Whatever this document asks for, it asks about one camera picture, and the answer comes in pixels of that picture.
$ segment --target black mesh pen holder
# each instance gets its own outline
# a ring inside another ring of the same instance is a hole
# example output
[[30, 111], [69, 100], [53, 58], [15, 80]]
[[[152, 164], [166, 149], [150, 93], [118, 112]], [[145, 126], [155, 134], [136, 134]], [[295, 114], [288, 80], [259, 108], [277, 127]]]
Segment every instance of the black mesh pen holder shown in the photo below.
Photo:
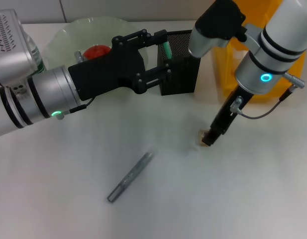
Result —
[[162, 96], [192, 93], [195, 90], [201, 59], [189, 54], [190, 35], [191, 30], [168, 32], [172, 59], [167, 59], [162, 45], [158, 46], [158, 66], [173, 61], [171, 79], [160, 84]]

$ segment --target green led light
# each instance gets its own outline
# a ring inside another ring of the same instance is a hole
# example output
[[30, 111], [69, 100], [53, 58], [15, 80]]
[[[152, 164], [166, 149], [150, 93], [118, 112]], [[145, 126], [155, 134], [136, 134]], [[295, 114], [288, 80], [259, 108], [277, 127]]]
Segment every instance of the green led light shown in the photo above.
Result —
[[54, 113], [52, 113], [52, 116], [56, 116], [56, 115], [60, 115], [61, 111], [55, 111]]

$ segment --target orange container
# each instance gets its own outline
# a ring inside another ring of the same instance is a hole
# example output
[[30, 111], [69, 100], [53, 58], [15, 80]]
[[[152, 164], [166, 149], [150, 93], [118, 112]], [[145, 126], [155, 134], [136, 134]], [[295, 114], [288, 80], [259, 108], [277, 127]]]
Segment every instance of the orange container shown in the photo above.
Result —
[[[246, 15], [244, 24], [251, 23], [264, 28], [269, 19], [282, 2], [282, 0], [234, 0], [241, 12]], [[237, 86], [235, 70], [248, 49], [238, 40], [232, 39], [226, 48], [216, 47], [213, 60], [217, 66], [217, 80], [222, 89], [223, 96], [227, 97]], [[305, 61], [305, 53], [289, 69], [289, 73], [297, 77], [301, 76]], [[266, 95], [255, 95], [252, 102], [265, 102], [271, 98], [279, 97], [290, 86], [290, 83], [282, 78], [276, 86]]]

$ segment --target tabletop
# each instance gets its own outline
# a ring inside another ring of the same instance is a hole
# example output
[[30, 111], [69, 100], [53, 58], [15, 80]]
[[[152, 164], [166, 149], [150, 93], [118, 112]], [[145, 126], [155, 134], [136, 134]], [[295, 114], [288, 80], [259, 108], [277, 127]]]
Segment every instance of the tabletop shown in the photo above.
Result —
[[[132, 24], [153, 33], [194, 22]], [[24, 29], [42, 50], [63, 26]], [[156, 56], [150, 47], [149, 68]], [[210, 126], [219, 98], [208, 54], [195, 93], [121, 88], [63, 120], [1, 136], [0, 239], [307, 239], [307, 86], [262, 119], [237, 117], [212, 147], [200, 147], [198, 130]], [[258, 116], [273, 104], [243, 111]], [[153, 147], [153, 160], [110, 204]]]

